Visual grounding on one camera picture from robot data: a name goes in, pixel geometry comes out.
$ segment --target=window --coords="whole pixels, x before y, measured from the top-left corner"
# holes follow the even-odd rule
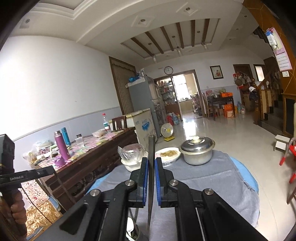
[[[176,87],[176,94],[178,100],[180,101],[181,99],[185,100],[185,98],[190,98],[184,75],[181,74],[173,76],[173,81]]]
[[[255,70],[258,76],[258,80],[259,81],[263,81],[264,80],[264,74],[263,74],[263,70],[261,66],[255,66]]]

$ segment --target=blue gripper pad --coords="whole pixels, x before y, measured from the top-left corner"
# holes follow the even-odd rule
[[[143,188],[143,205],[146,205],[146,199],[147,199],[147,185],[148,185],[148,159],[146,161],[146,167],[145,167],[145,179],[144,179],[144,188]]]
[[[161,194],[160,194],[160,180],[159,180],[157,159],[155,159],[155,182],[156,182],[157,202],[158,202],[158,206],[160,206],[161,205]]]

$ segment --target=purple thermos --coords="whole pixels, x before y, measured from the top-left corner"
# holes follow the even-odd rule
[[[69,154],[64,138],[60,131],[56,131],[54,133],[54,139],[56,140],[57,146],[59,148],[59,153],[61,154],[61,156],[65,161],[68,160],[71,156]]]

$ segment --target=human hand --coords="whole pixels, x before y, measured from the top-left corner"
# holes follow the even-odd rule
[[[17,191],[14,194],[15,203],[9,207],[5,200],[0,198],[0,211],[6,218],[13,217],[18,224],[23,224],[27,221],[25,203],[22,199],[22,193]]]

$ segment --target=pendant light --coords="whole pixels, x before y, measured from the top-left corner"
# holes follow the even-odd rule
[[[175,40],[175,43],[176,43],[176,50],[177,50],[177,53],[178,53],[179,57],[181,57],[181,56],[183,56],[183,53],[182,53],[180,47],[177,45],[177,42],[176,42],[175,37],[176,37],[175,35],[172,36],[172,38]]]
[[[207,50],[207,44],[204,41],[202,41],[202,46],[204,46],[205,50]]]
[[[152,49],[152,43],[148,43],[148,45],[150,46],[151,48],[151,53],[152,53],[152,59],[153,59],[153,62],[156,64],[157,63],[157,60],[156,60],[156,56],[155,54],[153,53],[153,49]]]

